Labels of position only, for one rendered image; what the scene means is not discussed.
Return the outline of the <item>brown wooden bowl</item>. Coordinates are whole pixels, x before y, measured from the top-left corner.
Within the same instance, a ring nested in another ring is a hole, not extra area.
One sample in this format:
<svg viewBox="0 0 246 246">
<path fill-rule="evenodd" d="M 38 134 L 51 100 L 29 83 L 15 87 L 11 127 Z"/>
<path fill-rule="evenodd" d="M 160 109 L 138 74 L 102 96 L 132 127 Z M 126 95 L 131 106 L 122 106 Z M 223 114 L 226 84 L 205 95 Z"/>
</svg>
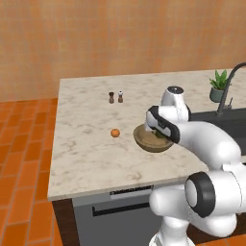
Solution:
<svg viewBox="0 0 246 246">
<path fill-rule="evenodd" d="M 169 149 L 173 142 L 168 138 L 158 138 L 155 135 L 156 130 L 146 131 L 143 124 L 134 129 L 134 139 L 137 145 L 150 153 L 161 153 Z"/>
</svg>

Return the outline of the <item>grey dishwasher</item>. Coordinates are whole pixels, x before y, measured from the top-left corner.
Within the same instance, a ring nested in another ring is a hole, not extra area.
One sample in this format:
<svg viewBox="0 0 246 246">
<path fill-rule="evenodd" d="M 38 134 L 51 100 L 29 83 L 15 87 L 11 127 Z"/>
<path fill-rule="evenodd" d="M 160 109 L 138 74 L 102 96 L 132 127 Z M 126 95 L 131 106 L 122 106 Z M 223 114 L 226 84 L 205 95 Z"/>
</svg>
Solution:
<svg viewBox="0 0 246 246">
<path fill-rule="evenodd" d="M 72 199 L 81 246 L 148 246 L 161 218 L 150 207 L 92 216 L 96 210 L 149 203 L 152 185 Z"/>
</svg>

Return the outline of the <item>green plant in grey pot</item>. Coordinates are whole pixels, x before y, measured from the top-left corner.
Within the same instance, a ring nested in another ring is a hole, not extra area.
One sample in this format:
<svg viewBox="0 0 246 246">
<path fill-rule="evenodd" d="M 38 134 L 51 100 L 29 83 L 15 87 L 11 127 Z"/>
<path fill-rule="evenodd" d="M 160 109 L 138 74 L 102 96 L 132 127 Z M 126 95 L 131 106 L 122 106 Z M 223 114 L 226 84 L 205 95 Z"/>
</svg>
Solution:
<svg viewBox="0 0 246 246">
<path fill-rule="evenodd" d="M 211 84 L 209 99 L 212 102 L 219 103 L 221 101 L 227 80 L 227 70 L 224 70 L 221 74 L 215 71 L 215 78 L 209 80 Z"/>
</svg>

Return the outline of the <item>dark sink basin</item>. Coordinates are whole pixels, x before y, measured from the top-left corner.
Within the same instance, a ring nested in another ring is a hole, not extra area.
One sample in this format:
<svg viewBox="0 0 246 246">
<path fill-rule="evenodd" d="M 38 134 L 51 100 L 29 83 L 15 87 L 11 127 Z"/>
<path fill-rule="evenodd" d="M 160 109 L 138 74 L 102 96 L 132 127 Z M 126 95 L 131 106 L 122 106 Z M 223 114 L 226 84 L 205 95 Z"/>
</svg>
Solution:
<svg viewBox="0 0 246 246">
<path fill-rule="evenodd" d="M 225 110 L 221 116 L 215 111 L 193 112 L 191 120 L 206 121 L 221 128 L 239 145 L 241 155 L 246 156 L 246 108 Z"/>
</svg>

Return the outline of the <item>dark grey tap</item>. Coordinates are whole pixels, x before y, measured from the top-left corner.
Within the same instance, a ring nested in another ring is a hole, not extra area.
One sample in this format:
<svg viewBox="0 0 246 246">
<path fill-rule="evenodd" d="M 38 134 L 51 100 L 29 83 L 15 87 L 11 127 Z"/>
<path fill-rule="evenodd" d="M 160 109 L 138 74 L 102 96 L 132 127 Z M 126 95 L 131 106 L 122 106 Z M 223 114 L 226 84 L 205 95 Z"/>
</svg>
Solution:
<svg viewBox="0 0 246 246">
<path fill-rule="evenodd" d="M 223 95 L 222 95 L 222 99 L 221 99 L 221 101 L 220 101 L 220 104 L 219 104 L 218 109 L 217 109 L 217 112 L 216 112 L 216 114 L 217 114 L 218 116 L 222 115 L 222 113 L 223 113 L 223 109 L 224 109 L 224 107 L 225 107 L 225 102 L 226 102 L 227 94 L 228 94 L 228 91 L 229 91 L 229 86 L 230 86 L 230 84 L 231 84 L 231 80 L 232 80 L 232 78 L 233 78 L 235 72 L 236 72 L 239 68 L 241 68 L 241 67 L 243 67 L 243 66 L 246 66 L 246 61 L 237 64 L 237 65 L 233 68 L 233 70 L 231 71 L 231 73 L 230 73 L 230 75 L 229 75 L 229 77 L 228 77 L 228 80 L 227 80 L 227 83 L 226 83 L 226 86 L 225 86 Z"/>
</svg>

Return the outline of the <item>dark brown cupboard panel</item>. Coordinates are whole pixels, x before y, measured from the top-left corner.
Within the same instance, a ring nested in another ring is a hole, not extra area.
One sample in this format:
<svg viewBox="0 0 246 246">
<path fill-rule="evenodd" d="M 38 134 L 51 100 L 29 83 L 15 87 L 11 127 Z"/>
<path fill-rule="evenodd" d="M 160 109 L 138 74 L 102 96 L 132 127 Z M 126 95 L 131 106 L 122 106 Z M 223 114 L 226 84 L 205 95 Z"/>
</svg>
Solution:
<svg viewBox="0 0 246 246">
<path fill-rule="evenodd" d="M 75 214 L 71 199 L 52 202 L 63 246 L 80 246 Z"/>
</svg>

